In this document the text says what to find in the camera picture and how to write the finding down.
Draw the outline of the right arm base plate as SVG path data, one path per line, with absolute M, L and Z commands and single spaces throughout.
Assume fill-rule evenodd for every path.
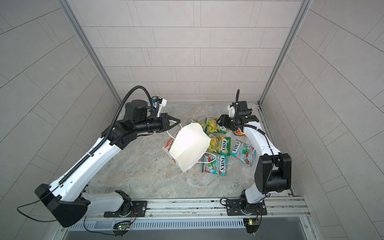
M 265 216 L 268 214 L 264 201 L 249 204 L 246 200 L 222 199 L 221 204 L 226 207 L 228 216 Z

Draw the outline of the white paper bag red flower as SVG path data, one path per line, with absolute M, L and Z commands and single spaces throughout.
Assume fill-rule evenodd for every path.
M 199 123 L 190 123 L 171 136 L 163 150 L 182 172 L 186 172 L 208 153 L 210 142 Z

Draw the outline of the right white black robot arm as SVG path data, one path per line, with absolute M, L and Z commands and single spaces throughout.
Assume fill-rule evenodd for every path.
M 227 115 L 220 116 L 218 125 L 232 131 L 241 130 L 253 147 L 249 155 L 258 161 L 255 183 L 240 196 L 240 208 L 249 215 L 259 211 L 260 204 L 271 193 L 291 188 L 292 160 L 289 154 L 283 154 L 272 144 L 246 101 L 236 100 L 228 106 L 228 110 Z

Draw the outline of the green yellow Fox's candy packet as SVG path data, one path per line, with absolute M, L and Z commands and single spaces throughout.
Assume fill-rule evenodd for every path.
M 203 126 L 203 131 L 207 134 L 219 133 L 226 134 L 227 129 L 225 127 L 221 127 L 217 124 L 217 119 L 215 118 L 206 118 L 205 124 Z

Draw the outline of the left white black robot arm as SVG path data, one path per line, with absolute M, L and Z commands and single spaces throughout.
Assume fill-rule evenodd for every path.
M 70 227 L 94 214 L 103 213 L 106 217 L 132 214 L 132 199 L 124 191 L 96 195 L 84 191 L 96 173 L 140 133 L 162 133 L 180 124 L 179 119 L 161 113 L 160 109 L 160 104 L 153 107 L 143 100 L 127 103 L 124 118 L 113 121 L 82 159 L 51 184 L 36 188 L 35 194 L 62 227 Z

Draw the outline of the teal candy packet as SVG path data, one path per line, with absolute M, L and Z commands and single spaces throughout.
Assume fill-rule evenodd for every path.
M 227 171 L 227 156 L 206 153 L 202 157 L 203 173 L 211 173 L 219 176 L 226 176 Z

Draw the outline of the teal berry Fox's packet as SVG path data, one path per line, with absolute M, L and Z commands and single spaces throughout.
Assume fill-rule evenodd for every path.
M 231 156 L 240 160 L 242 163 L 246 164 L 248 167 L 251 167 L 256 159 L 257 152 L 256 150 L 239 140 L 236 140 L 232 151 Z

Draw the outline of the orange pink Fox's candy packet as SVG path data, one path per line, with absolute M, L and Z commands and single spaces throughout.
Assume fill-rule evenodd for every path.
M 240 128 L 238 128 L 237 130 L 233 130 L 233 134 L 238 137 L 246 137 L 246 135 L 242 132 Z

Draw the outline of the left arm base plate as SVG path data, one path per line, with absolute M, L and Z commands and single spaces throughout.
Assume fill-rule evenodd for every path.
M 141 218 L 147 210 L 147 201 L 130 201 L 124 203 L 116 212 L 104 212 L 104 218 Z

